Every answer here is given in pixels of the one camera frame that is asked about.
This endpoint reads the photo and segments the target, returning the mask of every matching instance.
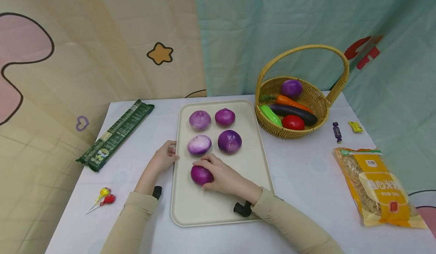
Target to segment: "red lollipop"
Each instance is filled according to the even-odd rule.
[[[100,208],[103,205],[106,204],[112,204],[113,202],[115,202],[117,198],[115,197],[115,195],[113,194],[109,194],[108,196],[104,197],[103,201],[100,202],[100,204],[98,206],[96,206],[95,208],[91,209],[90,211],[88,211],[86,214],[89,214],[91,211],[93,211],[94,209]]]

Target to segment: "toy cucumber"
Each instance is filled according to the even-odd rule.
[[[282,122],[280,121],[280,118],[271,110],[271,108],[267,105],[260,106],[260,110],[262,113],[273,123],[276,125],[283,127]]]

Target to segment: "orange star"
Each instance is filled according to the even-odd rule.
[[[157,42],[154,48],[147,53],[147,57],[152,59],[156,65],[161,65],[163,62],[170,63],[173,61],[171,54],[173,48],[165,47],[161,42]]]

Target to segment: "peeled onion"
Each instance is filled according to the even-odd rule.
[[[215,120],[221,126],[229,126],[235,122],[235,113],[227,108],[218,110]]]
[[[218,137],[218,147],[227,154],[236,153],[242,145],[243,139],[233,130],[226,130]]]
[[[188,152],[196,156],[205,154],[212,146],[212,140],[205,135],[197,135],[188,142]]]
[[[189,124],[194,130],[201,131],[209,127],[211,120],[209,113],[204,110],[198,110],[189,117]]]
[[[204,167],[192,166],[191,178],[195,184],[203,186],[206,183],[213,182],[212,173]]]

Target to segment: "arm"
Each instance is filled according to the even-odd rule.
[[[262,188],[252,211],[265,222],[275,225],[291,244],[304,254],[343,253],[338,243],[304,213]]]
[[[252,211],[267,223],[275,225],[299,253],[343,253],[332,237],[304,213],[245,179],[213,154],[207,154],[193,164],[213,174],[214,181],[204,184],[204,190],[233,194],[252,203]]]
[[[175,141],[167,141],[148,163],[112,227],[101,250],[102,254],[139,253],[145,223],[157,207],[157,199],[152,196],[154,185],[159,174],[178,159],[175,149],[170,147],[175,144]]]

